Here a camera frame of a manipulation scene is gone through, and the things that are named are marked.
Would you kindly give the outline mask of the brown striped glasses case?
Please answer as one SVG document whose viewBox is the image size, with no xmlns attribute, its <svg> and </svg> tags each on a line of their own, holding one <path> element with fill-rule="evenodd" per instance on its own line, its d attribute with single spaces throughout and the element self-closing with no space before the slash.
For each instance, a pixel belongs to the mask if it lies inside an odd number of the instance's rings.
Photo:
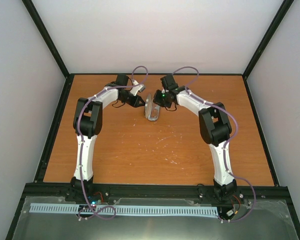
<svg viewBox="0 0 300 240">
<path fill-rule="evenodd" d="M 153 102 L 153 97 L 149 93 L 145 100 L 144 115 L 150 122 L 155 122 L 159 118 L 160 106 Z"/>
</svg>

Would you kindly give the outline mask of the orange tinted sunglasses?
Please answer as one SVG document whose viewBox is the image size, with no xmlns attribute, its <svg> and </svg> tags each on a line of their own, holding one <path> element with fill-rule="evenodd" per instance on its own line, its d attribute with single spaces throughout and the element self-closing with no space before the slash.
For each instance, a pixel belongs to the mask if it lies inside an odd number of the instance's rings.
<svg viewBox="0 0 300 240">
<path fill-rule="evenodd" d="M 159 118 L 159 113 L 160 113 L 160 106 L 154 106 L 151 107 L 149 114 L 147 116 L 147 119 L 151 122 L 155 122 Z"/>
</svg>

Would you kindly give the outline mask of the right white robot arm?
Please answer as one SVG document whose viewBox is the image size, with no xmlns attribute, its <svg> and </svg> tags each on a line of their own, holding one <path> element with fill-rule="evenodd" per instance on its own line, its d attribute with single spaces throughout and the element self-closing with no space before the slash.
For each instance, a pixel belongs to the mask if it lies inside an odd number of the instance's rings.
<svg viewBox="0 0 300 240">
<path fill-rule="evenodd" d="M 232 127 L 225 106 L 221 102 L 212 103 L 202 99 L 186 86 L 178 86 L 171 74 L 162 77 L 160 81 L 163 90 L 155 92 L 155 104 L 166 109 L 171 108 L 172 104 L 181 106 L 198 117 L 201 138 L 209 146 L 212 155 L 214 195 L 218 201 L 224 201 L 237 188 L 229 153 Z"/>
</svg>

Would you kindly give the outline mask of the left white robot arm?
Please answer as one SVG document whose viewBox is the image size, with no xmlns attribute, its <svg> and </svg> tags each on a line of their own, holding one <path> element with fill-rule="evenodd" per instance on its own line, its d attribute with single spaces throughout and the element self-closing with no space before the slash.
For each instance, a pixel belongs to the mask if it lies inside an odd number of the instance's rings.
<svg viewBox="0 0 300 240">
<path fill-rule="evenodd" d="M 145 102 L 138 95 L 145 89 L 143 82 L 138 82 L 127 75 L 119 74 L 116 81 L 110 82 L 97 94 L 77 101 L 73 128 L 77 138 L 77 160 L 70 184 L 82 201 L 93 198 L 93 155 L 95 142 L 103 126 L 103 110 L 114 101 L 121 101 L 134 108 L 143 107 Z"/>
</svg>

